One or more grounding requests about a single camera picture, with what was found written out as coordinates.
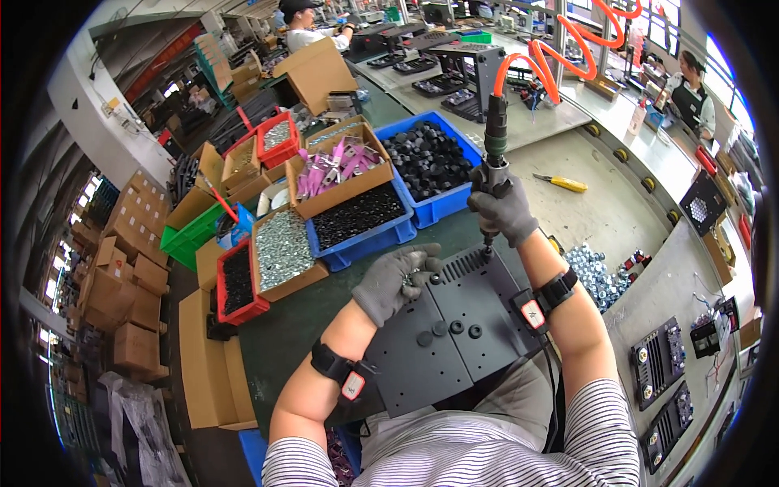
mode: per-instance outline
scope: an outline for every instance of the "hexagonal mesh panel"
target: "hexagonal mesh panel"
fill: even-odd
[[[689,204],[690,212],[692,213],[692,217],[695,221],[698,223],[703,223],[706,220],[707,210],[706,210],[706,202],[703,201],[701,198],[695,198],[690,204]]]

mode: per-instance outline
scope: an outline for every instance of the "white label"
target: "white label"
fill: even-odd
[[[363,377],[357,374],[355,371],[351,371],[349,372],[349,376],[346,378],[346,382],[344,382],[344,386],[341,387],[341,393],[349,401],[354,401],[357,399],[357,396],[360,395],[364,385],[365,379],[363,379]]]
[[[522,306],[522,315],[527,320],[527,324],[534,330],[546,323],[544,313],[541,312],[541,308],[538,307],[535,299],[531,299]]]

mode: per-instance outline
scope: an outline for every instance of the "black apron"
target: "black apron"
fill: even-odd
[[[687,83],[687,79],[682,77],[682,84],[671,94],[671,99],[679,109],[679,113],[682,114],[684,123],[692,130],[695,130],[698,128],[698,125],[700,125],[700,122],[694,117],[700,119],[700,109],[709,95],[706,94],[703,86],[701,86],[697,91],[698,96],[700,96],[700,100],[698,100],[690,90],[685,88],[684,83]]]

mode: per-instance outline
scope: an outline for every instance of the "woman in apron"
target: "woman in apron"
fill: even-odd
[[[701,139],[714,137],[714,102],[701,82],[703,65],[690,51],[682,51],[679,68],[666,83],[679,117]]]

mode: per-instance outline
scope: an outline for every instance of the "red banner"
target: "red banner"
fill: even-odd
[[[178,36],[173,42],[167,45],[163,51],[146,67],[146,69],[132,82],[132,85],[125,91],[125,98],[129,103],[135,101],[141,94],[146,85],[167,66],[167,64],[184,51],[200,35],[200,24],[194,23],[182,35]]]

